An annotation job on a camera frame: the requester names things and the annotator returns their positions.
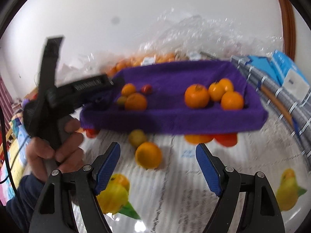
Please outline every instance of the sleeve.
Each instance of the sleeve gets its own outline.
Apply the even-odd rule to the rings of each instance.
[[[7,202],[6,210],[22,232],[28,233],[32,214],[43,186],[44,184],[35,176],[27,175],[21,179],[17,189],[22,204],[16,197]]]

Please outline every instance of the purple towel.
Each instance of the purple towel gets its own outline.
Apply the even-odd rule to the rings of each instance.
[[[230,62],[163,63],[124,69],[116,76],[119,75],[138,90],[145,84],[152,86],[153,93],[147,96],[147,110],[118,110],[114,103],[104,110],[98,104],[91,104],[80,114],[82,127],[119,132],[142,129],[147,133],[162,134],[225,134],[258,130],[268,117],[256,91]],[[224,111],[220,103],[212,101],[204,109],[190,109],[185,105],[187,87],[198,83],[208,88],[222,78],[229,78],[235,91],[244,96],[243,110]],[[110,92],[113,102],[120,96],[120,91]],[[107,93],[103,92],[103,98],[107,98]]]

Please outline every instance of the red tomato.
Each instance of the red tomato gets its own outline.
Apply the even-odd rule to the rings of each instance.
[[[218,143],[226,147],[232,147],[238,143],[238,135],[236,133],[218,134],[214,135],[214,138]]]
[[[86,136],[88,138],[95,138],[97,137],[99,130],[95,130],[95,129],[85,129],[86,131]]]
[[[151,85],[145,85],[141,88],[140,92],[142,92],[144,95],[150,95],[152,93],[152,86]]]

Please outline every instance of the finger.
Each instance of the finger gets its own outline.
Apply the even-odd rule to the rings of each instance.
[[[65,125],[65,131],[68,133],[74,132],[81,127],[80,121],[77,118],[71,119]]]
[[[81,169],[83,166],[85,165],[84,161],[83,160],[80,160],[80,162],[77,164],[76,166],[76,170],[75,171],[78,171],[79,169]]]
[[[26,147],[26,157],[33,175],[46,182],[48,174],[43,162],[44,159],[53,158],[55,151],[42,139],[34,137]]]
[[[63,162],[66,158],[69,157],[80,144],[82,144],[84,139],[83,134],[74,132],[56,151],[55,159],[58,162]]]
[[[81,148],[78,148],[77,150],[75,150],[69,158],[67,158],[65,160],[64,163],[62,163],[59,166],[59,170],[62,173],[66,173],[66,172],[74,172],[77,170],[77,166],[80,166],[81,161],[84,158],[84,151]]]

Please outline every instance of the cable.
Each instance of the cable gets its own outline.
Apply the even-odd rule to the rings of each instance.
[[[0,106],[0,124],[1,124],[1,132],[2,132],[2,144],[3,144],[4,161],[5,161],[5,165],[7,167],[7,173],[8,173],[8,176],[9,176],[9,179],[10,179],[10,182],[11,182],[11,185],[12,185],[12,188],[13,188],[13,191],[15,193],[16,198],[18,199],[20,204],[23,204],[22,201],[21,201],[21,198],[20,198],[20,196],[19,196],[19,194],[18,194],[18,192],[16,190],[16,186],[14,184],[12,173],[11,173],[9,158],[8,158],[8,155],[7,155],[7,143],[6,143],[7,139],[5,137],[5,120],[4,120],[4,115],[3,115],[3,111],[2,111],[1,106]]]
[[[27,139],[28,139],[29,137],[30,137],[30,136],[28,135],[28,136],[24,139],[23,143],[21,144],[20,148],[18,149],[18,152],[16,153],[16,155],[15,155],[15,157],[14,157],[14,159],[13,159],[12,165],[10,166],[11,169],[13,168],[13,165],[14,165],[14,163],[15,163],[15,160],[17,159],[18,154],[21,152],[22,148],[24,147],[24,145],[25,145],[25,143],[26,143],[26,141],[27,141]],[[5,177],[4,180],[1,180],[1,181],[0,181],[0,185],[3,184],[4,182],[6,182],[7,179],[8,179],[8,177],[9,177],[9,174]]]

